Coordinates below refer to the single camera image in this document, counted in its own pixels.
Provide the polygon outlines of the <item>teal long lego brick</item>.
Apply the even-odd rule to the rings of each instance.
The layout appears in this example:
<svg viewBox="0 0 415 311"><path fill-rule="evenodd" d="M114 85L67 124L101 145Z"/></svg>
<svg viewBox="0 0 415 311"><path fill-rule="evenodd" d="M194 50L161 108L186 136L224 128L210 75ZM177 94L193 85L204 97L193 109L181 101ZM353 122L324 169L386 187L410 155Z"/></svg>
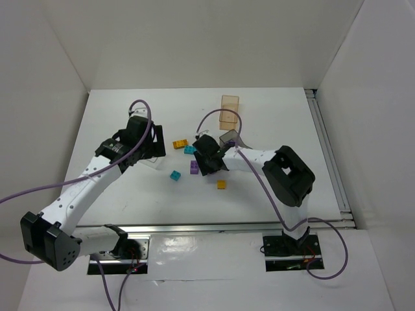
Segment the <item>teal long lego brick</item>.
<svg viewBox="0 0 415 311"><path fill-rule="evenodd" d="M196 148L191 145L187 145L184 148L184 154L193 155L196 152Z"/></svg>

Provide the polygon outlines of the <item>yellow long lego brick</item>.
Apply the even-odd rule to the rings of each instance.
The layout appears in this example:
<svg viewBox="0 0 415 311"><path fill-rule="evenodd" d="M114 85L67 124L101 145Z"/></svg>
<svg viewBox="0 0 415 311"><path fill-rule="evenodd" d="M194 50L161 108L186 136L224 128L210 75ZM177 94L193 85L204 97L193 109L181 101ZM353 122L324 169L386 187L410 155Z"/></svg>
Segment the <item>yellow long lego brick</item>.
<svg viewBox="0 0 415 311"><path fill-rule="evenodd" d="M172 142L172 146L175 150L185 148L188 145L187 139L177 140Z"/></svg>

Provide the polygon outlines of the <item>small yellow lego brick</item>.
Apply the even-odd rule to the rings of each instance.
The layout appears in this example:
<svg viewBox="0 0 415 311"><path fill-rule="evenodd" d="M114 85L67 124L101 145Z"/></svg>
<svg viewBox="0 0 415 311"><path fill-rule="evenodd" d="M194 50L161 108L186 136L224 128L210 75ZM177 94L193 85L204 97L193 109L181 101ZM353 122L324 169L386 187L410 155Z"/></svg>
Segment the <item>small yellow lego brick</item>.
<svg viewBox="0 0 415 311"><path fill-rule="evenodd" d="M217 181L217 188L219 190L224 190L226 189L226 180L218 180Z"/></svg>

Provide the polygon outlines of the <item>grey transparent container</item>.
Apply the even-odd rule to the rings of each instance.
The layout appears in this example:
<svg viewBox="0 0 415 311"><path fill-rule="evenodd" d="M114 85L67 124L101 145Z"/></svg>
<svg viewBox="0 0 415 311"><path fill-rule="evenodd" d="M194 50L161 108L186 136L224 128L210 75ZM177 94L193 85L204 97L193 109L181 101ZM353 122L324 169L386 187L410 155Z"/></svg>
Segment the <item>grey transparent container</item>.
<svg viewBox="0 0 415 311"><path fill-rule="evenodd" d="M244 143L244 141L241 139L240 135L238 134L238 132L236 130L230 130L227 131L226 133L224 133L223 135L221 135L219 137L219 145L220 147L223 147L227 141L229 140L234 140L236 142L236 145L241 147L241 148L249 148L250 147L248 145L246 145Z"/></svg>

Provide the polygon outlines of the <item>small teal lego brick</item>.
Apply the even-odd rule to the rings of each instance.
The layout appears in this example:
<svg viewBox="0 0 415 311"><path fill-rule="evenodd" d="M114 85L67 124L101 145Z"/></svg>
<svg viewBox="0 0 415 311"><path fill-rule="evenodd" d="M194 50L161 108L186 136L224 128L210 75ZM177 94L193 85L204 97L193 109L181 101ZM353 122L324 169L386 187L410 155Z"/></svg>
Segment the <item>small teal lego brick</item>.
<svg viewBox="0 0 415 311"><path fill-rule="evenodd" d="M178 181L181 178L181 173L176 170L173 170L170 174L170 178L174 181Z"/></svg>

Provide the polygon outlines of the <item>orange transparent container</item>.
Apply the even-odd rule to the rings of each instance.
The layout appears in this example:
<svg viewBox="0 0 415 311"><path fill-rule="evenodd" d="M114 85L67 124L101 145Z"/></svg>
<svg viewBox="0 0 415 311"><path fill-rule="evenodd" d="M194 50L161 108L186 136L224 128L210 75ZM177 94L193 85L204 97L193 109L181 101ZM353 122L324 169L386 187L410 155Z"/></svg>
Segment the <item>orange transparent container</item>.
<svg viewBox="0 0 415 311"><path fill-rule="evenodd" d="M233 95L223 95L221 98L221 111L219 117L220 130L235 130L239 119L235 113L239 110L239 97Z"/></svg>

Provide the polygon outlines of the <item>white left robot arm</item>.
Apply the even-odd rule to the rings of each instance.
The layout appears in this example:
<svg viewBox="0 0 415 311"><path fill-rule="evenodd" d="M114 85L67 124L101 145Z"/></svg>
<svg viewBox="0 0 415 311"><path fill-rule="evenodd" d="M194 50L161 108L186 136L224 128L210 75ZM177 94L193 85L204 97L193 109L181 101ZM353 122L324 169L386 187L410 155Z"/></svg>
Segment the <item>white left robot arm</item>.
<svg viewBox="0 0 415 311"><path fill-rule="evenodd" d="M126 128L101 143L79 182L38 214L27 212L22 217L25 249L57 271L67 269L78 257L94 253L105 252L115 258L136 257L139 244L130 240L121 228L112 224L91 229L77 225L128 167L165 154L162 126L131 115Z"/></svg>

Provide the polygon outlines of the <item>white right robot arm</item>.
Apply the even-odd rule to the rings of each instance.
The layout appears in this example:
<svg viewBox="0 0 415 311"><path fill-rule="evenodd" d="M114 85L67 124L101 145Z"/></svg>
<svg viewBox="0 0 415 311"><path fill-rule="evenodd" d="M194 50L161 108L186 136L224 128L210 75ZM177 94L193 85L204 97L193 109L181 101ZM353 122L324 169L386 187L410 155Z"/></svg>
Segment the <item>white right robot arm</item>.
<svg viewBox="0 0 415 311"><path fill-rule="evenodd" d="M221 143L209 135L198 135L193 147L203 176L221 170L241 171L253 173L259 181L283 226L281 240L265 246L264 254L288 257L304 250L310 233L308 200L315 175L291 147L255 150L237 134L229 134Z"/></svg>

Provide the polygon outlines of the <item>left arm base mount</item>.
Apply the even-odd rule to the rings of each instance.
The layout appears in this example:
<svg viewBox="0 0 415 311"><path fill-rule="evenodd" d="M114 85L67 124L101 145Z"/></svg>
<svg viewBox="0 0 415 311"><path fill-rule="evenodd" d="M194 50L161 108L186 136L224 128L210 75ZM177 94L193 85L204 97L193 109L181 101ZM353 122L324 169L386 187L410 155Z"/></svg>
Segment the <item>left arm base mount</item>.
<svg viewBox="0 0 415 311"><path fill-rule="evenodd" d="M105 275L144 275L148 273L149 250L148 235L130 235L117 254L101 251L95 256L101 263Z"/></svg>

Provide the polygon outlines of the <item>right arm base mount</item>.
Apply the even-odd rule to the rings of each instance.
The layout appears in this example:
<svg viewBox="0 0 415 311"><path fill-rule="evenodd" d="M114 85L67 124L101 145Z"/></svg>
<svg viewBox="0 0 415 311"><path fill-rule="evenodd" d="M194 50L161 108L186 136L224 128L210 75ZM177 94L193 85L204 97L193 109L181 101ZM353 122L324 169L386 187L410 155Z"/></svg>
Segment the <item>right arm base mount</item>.
<svg viewBox="0 0 415 311"><path fill-rule="evenodd" d="M265 257L266 272L323 270L324 261L317 235L309 235L297 246L283 235L263 236L263 245L259 251Z"/></svg>

